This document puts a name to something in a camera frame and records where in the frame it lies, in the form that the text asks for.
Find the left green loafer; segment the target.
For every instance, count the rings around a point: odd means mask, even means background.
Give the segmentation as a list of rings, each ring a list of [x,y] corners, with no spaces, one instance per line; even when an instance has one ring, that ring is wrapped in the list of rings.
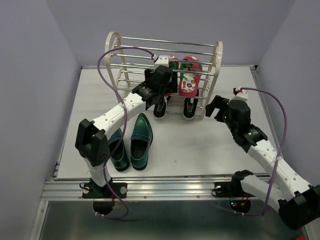
[[[122,130],[119,128],[108,140],[111,156],[111,162],[118,172],[127,170],[130,162],[126,153],[125,143],[122,137]]]

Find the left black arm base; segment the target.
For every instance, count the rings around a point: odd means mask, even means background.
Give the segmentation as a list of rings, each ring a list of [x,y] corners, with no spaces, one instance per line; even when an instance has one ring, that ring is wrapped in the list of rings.
[[[112,190],[121,199],[125,199],[127,197],[128,184],[126,182],[113,182],[111,180],[109,184]],[[81,182],[79,187],[82,190],[83,199],[94,200],[92,207],[98,216],[111,219],[117,218],[116,216],[110,215],[116,205],[116,196],[107,185],[100,187],[90,179],[89,182]]]

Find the pink kids sandal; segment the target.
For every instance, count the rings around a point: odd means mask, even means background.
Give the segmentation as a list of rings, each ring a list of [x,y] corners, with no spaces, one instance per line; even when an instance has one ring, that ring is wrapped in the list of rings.
[[[200,60],[192,55],[185,56],[183,62],[180,63],[180,82],[178,87],[178,93],[185,98],[195,97],[198,93],[198,86],[201,79],[201,74],[195,74],[194,72],[201,73],[203,71]]]
[[[169,68],[172,70],[179,69],[178,58],[174,55],[169,55]],[[178,92],[178,73],[177,72],[174,71],[173,74],[171,75],[167,88],[168,88],[168,91],[165,94],[166,96],[170,96],[172,93]]]

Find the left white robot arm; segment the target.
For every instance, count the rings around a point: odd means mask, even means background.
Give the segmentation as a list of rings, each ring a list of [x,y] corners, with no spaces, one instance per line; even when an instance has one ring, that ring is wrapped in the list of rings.
[[[128,120],[156,105],[169,90],[170,80],[176,78],[173,69],[156,65],[144,71],[145,81],[137,85],[120,103],[103,115],[89,121],[83,119],[76,134],[75,148],[85,159],[90,178],[95,183],[94,191],[100,197],[111,193],[111,177],[106,163],[111,157],[108,139]]]

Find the aluminium mounting rail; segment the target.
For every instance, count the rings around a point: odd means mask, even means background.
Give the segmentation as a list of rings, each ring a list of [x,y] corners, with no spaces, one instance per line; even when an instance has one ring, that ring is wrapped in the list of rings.
[[[126,183],[119,192],[126,194],[125,201],[209,201],[216,198],[212,190],[217,183],[231,181],[230,176],[209,177],[154,177],[116,178],[116,183]],[[46,181],[41,193],[42,201],[85,201],[81,180]]]

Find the cream and chrome shoe shelf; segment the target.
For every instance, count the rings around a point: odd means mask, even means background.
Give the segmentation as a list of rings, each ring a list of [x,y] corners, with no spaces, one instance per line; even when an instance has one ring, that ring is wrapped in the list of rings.
[[[223,58],[222,41],[216,41],[215,44],[205,44],[204,47],[211,48],[211,52],[198,52],[194,50],[197,44],[190,42],[187,43],[190,50],[186,51],[124,45],[122,40],[124,40],[123,36],[118,32],[111,31],[105,41],[105,51],[108,54],[104,57],[104,62],[111,85],[114,88],[122,91],[123,96],[126,97],[137,85],[145,80],[145,70],[154,69],[154,62],[159,56],[173,55],[178,58],[179,62],[178,70],[173,70],[177,72],[178,92],[163,96],[166,99],[165,115],[183,115],[185,98],[196,98],[198,99],[198,104],[194,117],[204,118],[205,107],[209,104],[221,70]],[[196,63],[202,65],[202,72],[194,72],[194,74],[201,74],[198,91],[194,97],[183,97],[179,94],[180,73],[182,73],[180,64],[185,56],[197,57],[199,62]]]

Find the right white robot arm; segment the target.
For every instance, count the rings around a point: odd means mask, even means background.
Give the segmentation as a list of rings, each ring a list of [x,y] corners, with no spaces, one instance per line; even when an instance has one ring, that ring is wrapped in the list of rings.
[[[218,183],[216,197],[242,197],[245,194],[264,201],[278,212],[282,222],[298,230],[320,217],[320,187],[299,176],[281,157],[267,135],[251,123],[251,109],[239,99],[219,95],[205,107],[206,117],[226,124],[233,140],[270,175],[270,182],[259,179],[249,170],[237,171],[231,181]]]

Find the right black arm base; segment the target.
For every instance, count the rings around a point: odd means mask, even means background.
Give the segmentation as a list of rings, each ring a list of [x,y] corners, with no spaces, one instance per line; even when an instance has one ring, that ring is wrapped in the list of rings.
[[[237,215],[256,216],[257,213],[249,213],[251,210],[252,194],[243,191],[242,187],[231,181],[220,181],[214,183],[211,194],[216,198],[228,199],[229,209]]]

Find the green loafer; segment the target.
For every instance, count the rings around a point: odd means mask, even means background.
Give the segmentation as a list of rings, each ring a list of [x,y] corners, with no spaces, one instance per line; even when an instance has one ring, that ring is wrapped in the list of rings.
[[[151,124],[147,116],[140,113],[134,123],[130,138],[130,161],[135,170],[142,171],[147,167],[152,142]]]
[[[118,172],[127,170],[130,162],[126,153],[125,143],[122,137],[122,130],[119,128],[108,140],[111,156],[111,162]]]

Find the right green loafer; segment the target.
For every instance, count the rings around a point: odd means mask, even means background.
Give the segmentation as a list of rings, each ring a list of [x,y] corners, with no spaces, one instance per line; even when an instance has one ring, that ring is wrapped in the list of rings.
[[[135,170],[142,171],[147,167],[152,142],[151,124],[147,116],[140,113],[134,123],[130,138],[130,161]]]

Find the black sneaker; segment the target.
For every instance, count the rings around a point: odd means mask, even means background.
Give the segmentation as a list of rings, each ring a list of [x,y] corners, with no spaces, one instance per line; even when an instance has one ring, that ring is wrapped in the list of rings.
[[[156,119],[161,119],[165,116],[166,114],[166,108],[167,108],[167,101],[163,97],[158,103],[154,105],[153,108],[153,116]]]
[[[185,98],[183,106],[183,117],[187,120],[192,120],[195,116],[198,105],[197,98]]]

